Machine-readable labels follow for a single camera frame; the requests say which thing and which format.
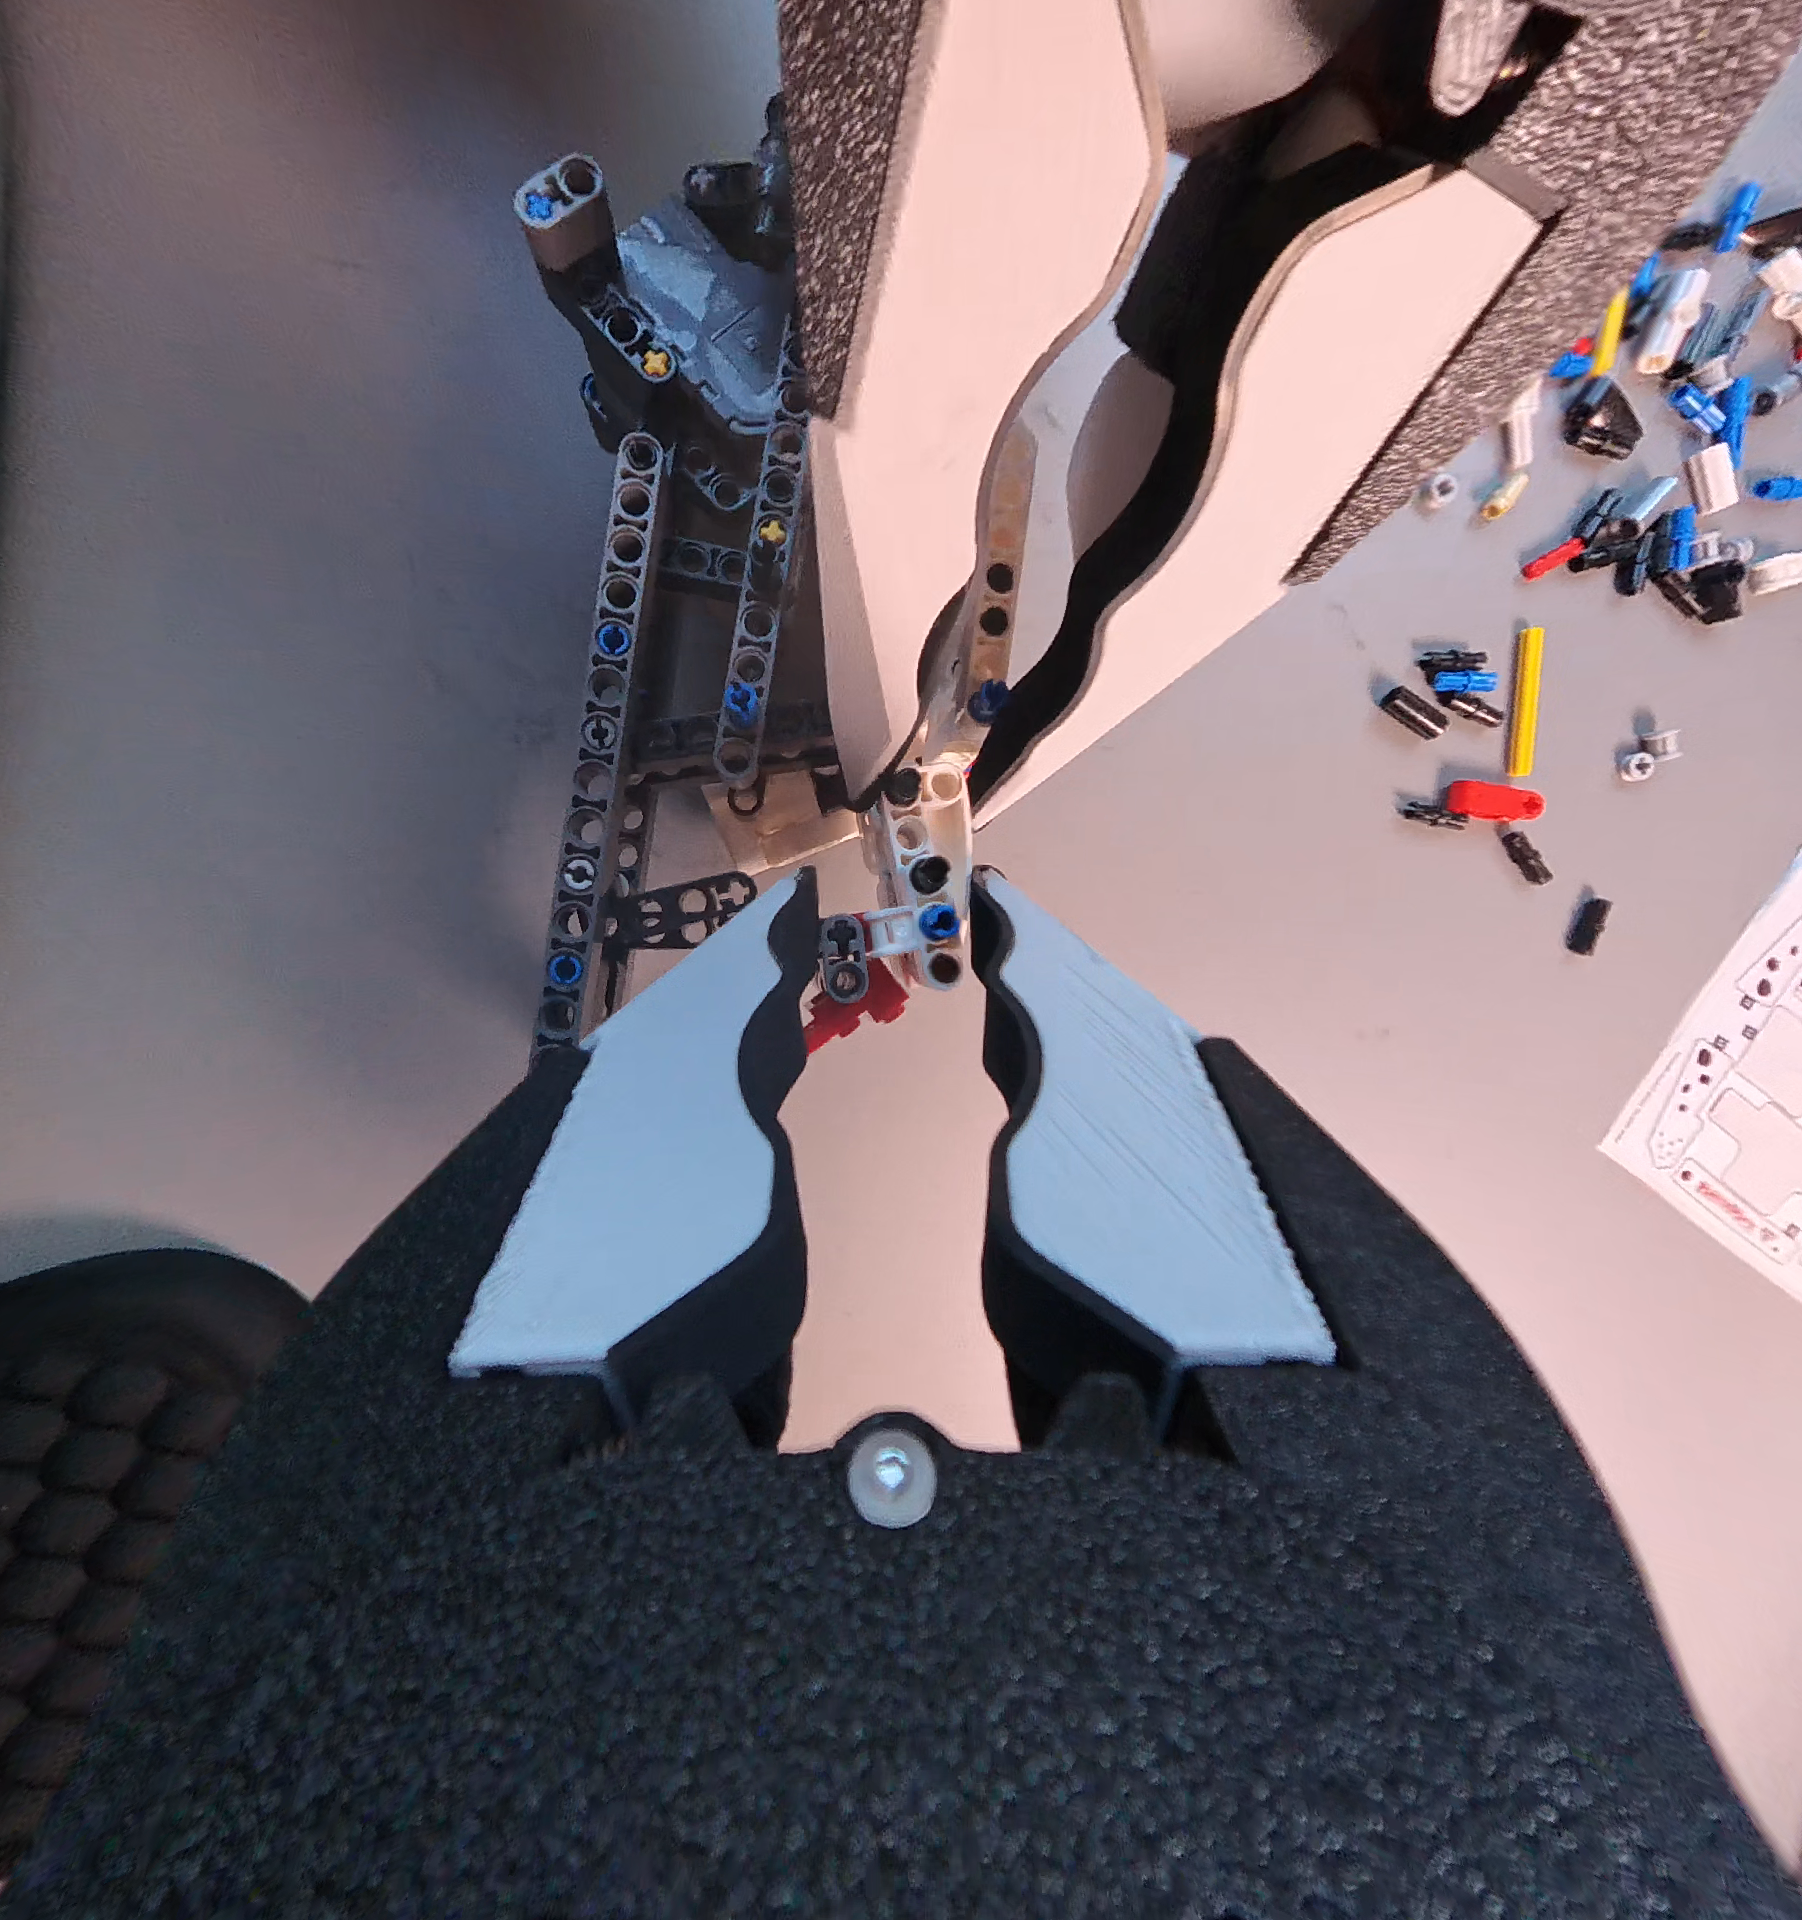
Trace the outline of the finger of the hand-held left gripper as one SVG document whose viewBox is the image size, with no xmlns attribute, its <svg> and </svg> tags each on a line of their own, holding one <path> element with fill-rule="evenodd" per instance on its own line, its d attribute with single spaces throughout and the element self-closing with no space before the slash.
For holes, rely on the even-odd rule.
<svg viewBox="0 0 1802 1920">
<path fill-rule="evenodd" d="M 888 753 L 980 554 L 994 443 L 1167 166 L 1143 5 L 929 5 L 888 247 Z"/>
<path fill-rule="evenodd" d="M 1355 145 L 1281 189 L 1327 207 L 1276 252 L 1227 341 L 1189 507 L 1088 632 L 1088 679 L 977 825 L 1263 619 L 1347 491 L 1543 237 L 1550 199 L 1490 157 L 1416 163 Z"/>
</svg>

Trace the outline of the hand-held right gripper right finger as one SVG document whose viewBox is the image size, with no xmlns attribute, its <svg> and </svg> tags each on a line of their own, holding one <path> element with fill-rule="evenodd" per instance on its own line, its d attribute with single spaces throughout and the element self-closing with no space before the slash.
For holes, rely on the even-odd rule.
<svg viewBox="0 0 1802 1920">
<path fill-rule="evenodd" d="M 1200 1031 L 999 873 L 973 926 L 1009 1120 L 987 1251 L 1168 1373 L 1336 1360 Z"/>
</svg>

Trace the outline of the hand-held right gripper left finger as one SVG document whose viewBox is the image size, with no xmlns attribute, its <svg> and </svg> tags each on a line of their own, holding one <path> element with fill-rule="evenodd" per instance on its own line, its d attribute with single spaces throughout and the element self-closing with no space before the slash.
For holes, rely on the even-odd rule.
<svg viewBox="0 0 1802 1920">
<path fill-rule="evenodd" d="M 818 880 L 795 873 L 597 1030 L 450 1352 L 455 1376 L 750 1385 L 805 1306 L 779 1108 Z"/>
</svg>

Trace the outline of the small white toy brick assembly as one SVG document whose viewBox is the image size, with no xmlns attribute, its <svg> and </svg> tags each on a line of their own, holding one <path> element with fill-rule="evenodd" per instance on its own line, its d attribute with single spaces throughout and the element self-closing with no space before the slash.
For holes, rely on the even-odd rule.
<svg viewBox="0 0 1802 1920">
<path fill-rule="evenodd" d="M 899 1020 L 914 993 L 953 993 L 969 974 L 969 761 L 966 749 L 904 761 L 861 812 L 876 900 L 823 921 L 805 1052 Z"/>
</svg>

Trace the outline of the black toy vehicle chassis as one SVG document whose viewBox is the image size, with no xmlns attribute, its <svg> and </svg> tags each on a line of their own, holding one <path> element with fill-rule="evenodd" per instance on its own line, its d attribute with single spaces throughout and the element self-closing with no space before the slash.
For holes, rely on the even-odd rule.
<svg viewBox="0 0 1802 1920">
<path fill-rule="evenodd" d="M 837 753 L 818 598 L 810 390 L 779 96 L 746 161 L 697 163 L 613 225 L 591 157 L 514 191 L 552 307 L 588 358 L 613 458 L 581 629 L 581 727 L 531 1055 L 577 1052 L 641 952 L 707 939 L 753 873 L 855 836 L 888 773 L 973 743 L 999 682 L 953 667 L 950 719 L 861 794 Z"/>
</svg>

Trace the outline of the grey desk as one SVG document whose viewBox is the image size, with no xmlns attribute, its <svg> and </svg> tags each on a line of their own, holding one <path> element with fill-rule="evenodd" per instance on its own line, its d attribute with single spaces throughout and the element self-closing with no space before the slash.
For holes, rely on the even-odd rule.
<svg viewBox="0 0 1802 1920">
<path fill-rule="evenodd" d="M 0 1282 L 205 1241 L 317 1293 L 530 1055 L 605 457 L 510 219 L 732 157 L 772 5 L 8 5 Z M 1401 511 L 984 831 L 1241 1041 L 1585 1441 L 1724 1767 L 1802 1846 L 1802 1306 L 1597 1140 L 1802 846 L 1802 593 L 1561 597 L 1529 887 L 1370 711 L 1506 648 Z M 1579 891 L 1614 903 L 1561 949 Z"/>
</svg>

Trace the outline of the pile of small toy brick parts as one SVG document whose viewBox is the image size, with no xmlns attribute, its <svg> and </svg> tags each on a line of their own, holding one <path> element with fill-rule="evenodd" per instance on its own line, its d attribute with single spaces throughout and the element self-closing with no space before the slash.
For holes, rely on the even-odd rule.
<svg viewBox="0 0 1802 1920">
<path fill-rule="evenodd" d="M 1609 299 L 1597 333 L 1572 341 L 1521 391 L 1512 458 L 1531 450 L 1535 402 L 1556 390 L 1561 448 L 1614 474 L 1575 482 L 1554 542 L 1529 542 L 1512 569 L 1512 632 L 1422 644 L 1412 685 L 1385 685 L 1375 711 L 1442 749 L 1461 773 L 1396 794 L 1416 831 L 1493 836 L 1524 886 L 1550 886 L 1531 825 L 1548 722 L 1561 719 L 1561 661 L 1575 609 L 1664 608 L 1693 632 L 1740 627 L 1802 593 L 1802 199 L 1761 207 L 1744 180 L 1714 223 L 1679 225 Z"/>
</svg>

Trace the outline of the white sticker sheet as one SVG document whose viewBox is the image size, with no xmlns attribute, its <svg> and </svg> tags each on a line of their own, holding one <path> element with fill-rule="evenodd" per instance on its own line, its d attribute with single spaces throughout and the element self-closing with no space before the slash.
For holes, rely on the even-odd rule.
<svg viewBox="0 0 1802 1920">
<path fill-rule="evenodd" d="M 1802 1306 L 1802 852 L 1597 1152 Z"/>
</svg>

